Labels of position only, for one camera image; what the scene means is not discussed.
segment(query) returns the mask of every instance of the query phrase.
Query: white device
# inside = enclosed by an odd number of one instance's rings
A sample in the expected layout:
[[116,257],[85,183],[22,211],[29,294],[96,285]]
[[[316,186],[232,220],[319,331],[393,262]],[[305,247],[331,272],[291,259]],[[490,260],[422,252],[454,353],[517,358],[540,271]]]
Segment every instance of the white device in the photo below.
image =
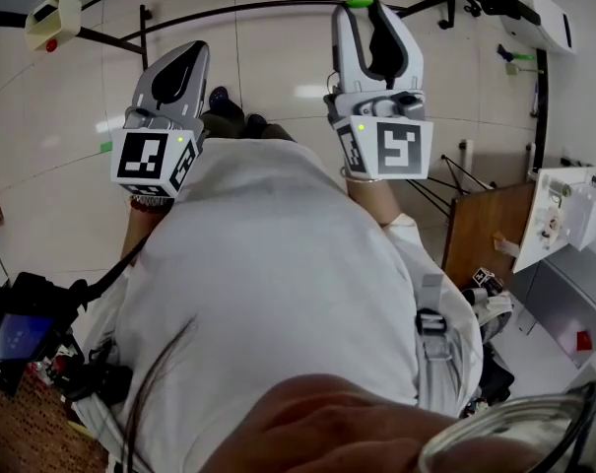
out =
[[433,123],[351,115],[333,124],[346,167],[357,178],[426,178]]
[[357,18],[347,6],[333,14],[333,67],[339,85],[324,97],[341,140],[346,173],[356,178],[427,178],[433,123],[425,121],[424,58],[401,19],[375,0],[365,63]]
[[191,130],[121,130],[113,138],[111,181],[131,194],[176,198],[199,155]]
[[56,46],[81,31],[81,2],[45,0],[26,17],[24,34],[31,51],[45,50],[51,40]]
[[201,154],[199,114],[210,63],[206,42],[176,47],[140,77],[113,138],[111,181],[135,195],[176,198]]
[[596,238],[596,188],[586,183],[572,186],[563,199],[563,213],[560,237],[582,250]]
[[568,15],[552,0],[520,0],[541,17],[540,26],[501,16],[501,22],[519,42],[557,54],[575,54],[575,33]]

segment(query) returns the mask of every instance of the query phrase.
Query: wooden board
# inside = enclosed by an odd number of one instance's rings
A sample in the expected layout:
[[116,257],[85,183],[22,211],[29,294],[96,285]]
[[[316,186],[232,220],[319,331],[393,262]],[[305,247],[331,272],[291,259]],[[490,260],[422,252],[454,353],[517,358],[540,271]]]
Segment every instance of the wooden board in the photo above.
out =
[[514,258],[495,250],[493,234],[521,243],[535,188],[526,182],[453,199],[442,269],[458,288],[468,287],[480,266],[507,285]]

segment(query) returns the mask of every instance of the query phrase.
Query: bracelet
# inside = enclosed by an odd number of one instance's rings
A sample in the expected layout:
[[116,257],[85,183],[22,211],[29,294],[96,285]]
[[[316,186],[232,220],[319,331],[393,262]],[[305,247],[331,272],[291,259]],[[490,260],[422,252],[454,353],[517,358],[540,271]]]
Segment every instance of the bracelet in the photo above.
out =
[[339,174],[343,178],[348,180],[349,182],[354,182],[356,184],[372,184],[373,182],[380,182],[381,180],[384,180],[382,178],[354,178],[354,177],[350,177],[348,175],[348,172],[346,171],[346,167],[341,167],[339,170]]
[[132,209],[139,210],[140,212],[147,212],[149,214],[168,212],[173,203],[174,200],[172,198],[154,198],[151,196],[139,196],[137,194],[134,194],[129,198],[129,204]]

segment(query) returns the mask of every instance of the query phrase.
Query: black strap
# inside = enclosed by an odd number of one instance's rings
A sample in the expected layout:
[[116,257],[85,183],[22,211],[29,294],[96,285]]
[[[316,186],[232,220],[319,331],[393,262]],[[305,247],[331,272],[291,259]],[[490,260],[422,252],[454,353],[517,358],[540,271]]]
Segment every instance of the black strap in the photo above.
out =
[[129,263],[133,261],[133,258],[142,250],[142,247],[144,247],[144,244],[148,239],[148,235],[142,238],[126,256],[120,259],[120,261],[118,261],[115,266],[95,284],[88,286],[88,283],[85,280],[79,280],[72,284],[70,291],[78,298],[79,303],[85,310],[87,310],[89,302],[93,302],[100,298],[102,294],[111,287],[116,279],[120,277],[124,269],[129,266]]

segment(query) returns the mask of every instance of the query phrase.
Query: green tag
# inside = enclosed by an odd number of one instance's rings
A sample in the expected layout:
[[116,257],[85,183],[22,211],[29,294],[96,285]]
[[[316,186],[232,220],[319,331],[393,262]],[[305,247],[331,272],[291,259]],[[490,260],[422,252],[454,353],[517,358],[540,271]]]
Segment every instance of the green tag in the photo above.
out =
[[109,153],[113,148],[112,142],[105,142],[104,144],[100,144],[100,151],[102,153]]
[[353,9],[362,9],[372,5],[374,0],[348,0],[346,3],[348,4],[348,7]]
[[536,56],[531,56],[529,54],[519,54],[518,52],[513,52],[512,55],[514,59],[520,59],[521,61],[536,61]]

